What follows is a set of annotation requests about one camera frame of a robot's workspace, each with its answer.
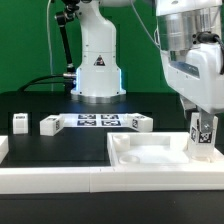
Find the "black tabletop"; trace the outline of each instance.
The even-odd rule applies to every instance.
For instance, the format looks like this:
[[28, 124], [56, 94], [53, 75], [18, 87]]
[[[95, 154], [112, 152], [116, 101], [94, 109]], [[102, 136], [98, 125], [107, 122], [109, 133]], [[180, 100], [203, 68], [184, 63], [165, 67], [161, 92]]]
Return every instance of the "black tabletop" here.
[[[69, 129], [56, 138], [39, 136], [39, 121], [59, 113], [141, 113], [154, 119], [154, 131], [188, 131], [176, 94], [128, 93], [124, 102], [91, 105], [63, 93], [8, 92], [0, 95], [0, 134], [9, 135], [10, 152], [1, 167], [110, 166], [107, 132], [126, 128]], [[29, 113], [29, 134], [12, 135], [14, 113]], [[218, 115], [216, 147], [224, 152], [223, 116]], [[60, 139], [75, 150], [60, 152]], [[97, 147], [92, 147], [97, 139]], [[27, 150], [35, 146], [32, 153]], [[78, 194], [0, 195], [1, 223], [223, 223], [224, 191], [153, 191]]]

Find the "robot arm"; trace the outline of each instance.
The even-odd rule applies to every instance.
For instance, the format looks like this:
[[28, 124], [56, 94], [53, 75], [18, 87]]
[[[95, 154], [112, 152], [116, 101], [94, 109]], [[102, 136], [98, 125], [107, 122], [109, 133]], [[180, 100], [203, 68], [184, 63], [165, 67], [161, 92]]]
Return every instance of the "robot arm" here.
[[[74, 100], [110, 103], [125, 98], [121, 70], [116, 64], [116, 29], [100, 14], [99, 7], [121, 7], [129, 0], [62, 0], [65, 10], [57, 14], [67, 59], [67, 74], [75, 74]], [[65, 24], [77, 17], [82, 31], [82, 64], [74, 68]]]
[[196, 157], [213, 151], [215, 114], [224, 112], [221, 5], [222, 0], [157, 0], [166, 81], [184, 109], [199, 110], [192, 114], [189, 143]]

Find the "warning label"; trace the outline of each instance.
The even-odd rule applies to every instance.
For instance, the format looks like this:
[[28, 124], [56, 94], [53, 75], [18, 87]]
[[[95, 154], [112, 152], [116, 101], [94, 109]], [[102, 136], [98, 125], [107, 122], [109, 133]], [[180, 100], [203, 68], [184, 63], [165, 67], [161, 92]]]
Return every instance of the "warning label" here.
[[97, 58], [96, 62], [94, 63], [95, 66], [105, 66], [105, 63], [103, 61], [103, 58], [101, 55]]

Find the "robot end effector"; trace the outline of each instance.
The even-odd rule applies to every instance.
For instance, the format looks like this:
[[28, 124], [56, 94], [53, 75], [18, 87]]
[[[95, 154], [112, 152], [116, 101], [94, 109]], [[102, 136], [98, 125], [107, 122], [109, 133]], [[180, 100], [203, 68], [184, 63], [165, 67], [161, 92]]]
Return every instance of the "robot end effector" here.
[[212, 130], [214, 115], [224, 112], [221, 5], [221, 0], [157, 1], [166, 81], [181, 95], [184, 110], [198, 108], [203, 133]]

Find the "green wall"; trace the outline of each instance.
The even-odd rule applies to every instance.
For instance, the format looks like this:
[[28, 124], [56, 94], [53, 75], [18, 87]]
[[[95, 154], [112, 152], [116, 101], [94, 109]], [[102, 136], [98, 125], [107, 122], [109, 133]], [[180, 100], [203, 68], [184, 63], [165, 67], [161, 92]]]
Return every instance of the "green wall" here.
[[[50, 74], [46, 30], [48, 0], [0, 0], [0, 92], [14, 91], [26, 82]], [[148, 30], [156, 27], [155, 11], [143, 0], [135, 4]], [[51, 39], [54, 73], [63, 73], [66, 62], [59, 29], [54, 20], [63, 10], [57, 0], [51, 5]], [[117, 64], [122, 69], [124, 88], [129, 92], [169, 92], [158, 50], [144, 33], [131, 7], [102, 8], [104, 17], [118, 31]], [[81, 33], [78, 20], [67, 25], [74, 64], [81, 63]], [[30, 90], [50, 90], [50, 86]]]

